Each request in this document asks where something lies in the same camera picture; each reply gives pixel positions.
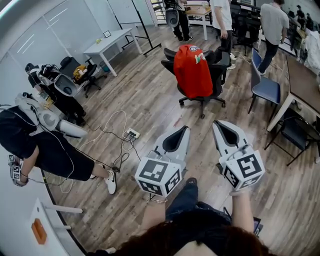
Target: orange object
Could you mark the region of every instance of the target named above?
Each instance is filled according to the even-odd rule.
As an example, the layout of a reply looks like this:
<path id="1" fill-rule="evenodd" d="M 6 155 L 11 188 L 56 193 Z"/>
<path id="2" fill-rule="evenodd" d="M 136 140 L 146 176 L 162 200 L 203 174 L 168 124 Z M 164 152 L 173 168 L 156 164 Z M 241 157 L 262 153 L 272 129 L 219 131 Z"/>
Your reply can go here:
<path id="1" fill-rule="evenodd" d="M 203 51 L 197 46 L 180 46 L 174 57 L 173 71 L 180 88 L 188 98 L 208 97 L 213 84 Z"/>
<path id="2" fill-rule="evenodd" d="M 36 218 L 31 225 L 33 234 L 39 245 L 44 245 L 47 239 L 47 233 L 41 224 L 40 219 Z"/>

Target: wooden floor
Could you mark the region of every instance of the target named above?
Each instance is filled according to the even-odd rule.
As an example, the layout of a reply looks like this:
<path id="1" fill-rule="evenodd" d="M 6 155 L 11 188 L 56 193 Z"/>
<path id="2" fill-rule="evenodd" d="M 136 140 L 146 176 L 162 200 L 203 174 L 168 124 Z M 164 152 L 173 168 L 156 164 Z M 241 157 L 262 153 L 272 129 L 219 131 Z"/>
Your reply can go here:
<path id="1" fill-rule="evenodd" d="M 208 29 L 208 41 L 204 41 L 201 27 L 193 26 L 191 33 L 194 36 L 192 44 L 202 49 L 214 50 L 220 43 L 211 28 Z M 246 132 L 253 147 L 260 151 L 266 169 L 265 176 L 259 186 L 254 188 L 251 197 L 253 214 L 261 218 L 264 225 L 260 238 L 279 255 L 313 254 L 320 241 L 320 168 L 314 164 L 316 148 L 305 152 L 289 168 L 286 163 L 290 157 L 275 145 L 271 145 L 267 151 L 263 150 L 270 139 L 266 128 L 272 107 L 259 99 L 248 114 L 252 100 L 251 66 L 241 58 L 235 61 L 236 69 L 228 73 L 221 94 L 227 101 L 226 108 L 211 101 L 205 108 L 205 119 L 199 117 L 198 102 L 187 101 L 185 107 L 181 108 L 178 99 L 182 95 L 177 90 L 177 81 L 160 63 L 165 59 L 163 48 L 176 50 L 180 43 L 166 26 L 153 29 L 150 34 L 153 44 L 162 43 L 162 48 L 152 51 L 145 58 L 138 54 L 134 45 L 129 46 L 111 61 L 118 76 L 110 74 L 101 81 L 102 90 L 93 90 L 88 99 L 80 95 L 79 101 L 87 111 L 88 124 L 93 129 L 104 127 L 114 112 L 125 111 L 126 128 L 131 127 L 141 133 L 140 139 L 134 144 L 141 157 L 148 154 L 157 137 L 167 129 L 189 126 L 191 136 L 186 178 L 192 176 L 198 179 L 199 200 L 216 209 L 225 206 L 230 211 L 232 201 L 228 196 L 229 184 L 215 169 L 219 153 L 214 143 L 212 123 L 214 120 L 226 120 L 238 125 Z M 144 39 L 140 39 L 139 43 L 143 51 L 149 49 Z M 237 46 L 235 51 L 243 52 L 244 49 Z M 264 43 L 260 52 L 265 54 Z M 274 62 L 283 68 L 285 54 L 279 51 Z M 281 70 L 275 67 L 268 69 L 267 76 L 277 81 Z M 288 90 L 288 81 L 281 85 Z M 124 124 L 124 113 L 117 113 L 106 129 L 121 136 Z M 79 148 L 99 134 L 99 131 L 89 131 L 85 139 L 73 140 L 72 144 Z M 297 154 L 293 145 L 280 140 L 279 143 Z M 103 134 L 99 140 L 89 143 L 82 150 L 111 165 L 120 154 L 120 144 L 120 140 L 112 134 Z M 75 181 L 68 194 L 61 193 L 59 187 L 51 187 L 57 204 L 84 210 L 83 214 L 63 216 L 87 251 L 117 248 L 136 232 L 141 223 L 147 197 L 134 179 L 139 159 L 133 150 L 129 153 L 128 160 L 123 163 L 121 172 L 117 175 L 118 187 L 115 195 L 108 194 L 107 186 L 100 178 L 86 182 Z M 50 181 L 57 182 L 59 178 L 52 176 Z M 64 190 L 68 189 L 69 184 L 69 181 L 65 183 Z M 170 200 L 179 189 L 174 191 Z"/>

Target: picture frame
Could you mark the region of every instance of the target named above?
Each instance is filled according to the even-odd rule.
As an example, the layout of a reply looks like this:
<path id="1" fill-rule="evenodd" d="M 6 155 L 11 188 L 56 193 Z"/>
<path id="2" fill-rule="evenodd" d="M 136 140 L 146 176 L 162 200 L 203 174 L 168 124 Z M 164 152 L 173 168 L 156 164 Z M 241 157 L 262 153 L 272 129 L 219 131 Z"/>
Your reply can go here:
<path id="1" fill-rule="evenodd" d="M 107 30 L 106 32 L 103 33 L 105 38 L 108 38 L 111 36 L 111 33 L 109 30 Z"/>

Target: red cloth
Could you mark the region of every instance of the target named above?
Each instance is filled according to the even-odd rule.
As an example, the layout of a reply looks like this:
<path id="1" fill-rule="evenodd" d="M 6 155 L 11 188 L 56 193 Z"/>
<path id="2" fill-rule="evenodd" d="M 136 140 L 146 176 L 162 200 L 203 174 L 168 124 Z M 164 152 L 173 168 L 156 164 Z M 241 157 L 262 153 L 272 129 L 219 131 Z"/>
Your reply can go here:
<path id="1" fill-rule="evenodd" d="M 173 70 L 179 86 L 188 98 L 208 97 L 213 94 L 208 63 L 197 46 L 180 46 L 174 57 Z"/>

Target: black shorts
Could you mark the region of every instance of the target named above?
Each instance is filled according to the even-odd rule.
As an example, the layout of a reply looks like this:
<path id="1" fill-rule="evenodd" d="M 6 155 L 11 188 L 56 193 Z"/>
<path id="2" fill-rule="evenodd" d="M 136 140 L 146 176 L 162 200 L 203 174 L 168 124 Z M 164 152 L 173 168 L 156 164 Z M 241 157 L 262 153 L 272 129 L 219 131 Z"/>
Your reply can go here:
<path id="1" fill-rule="evenodd" d="M 70 179 L 87 181 L 92 174 L 95 162 L 77 151 L 61 133 L 53 134 L 60 140 L 64 149 L 49 132 L 35 135 L 34 139 L 39 147 L 35 165 L 48 173 L 65 178 L 70 175 Z"/>

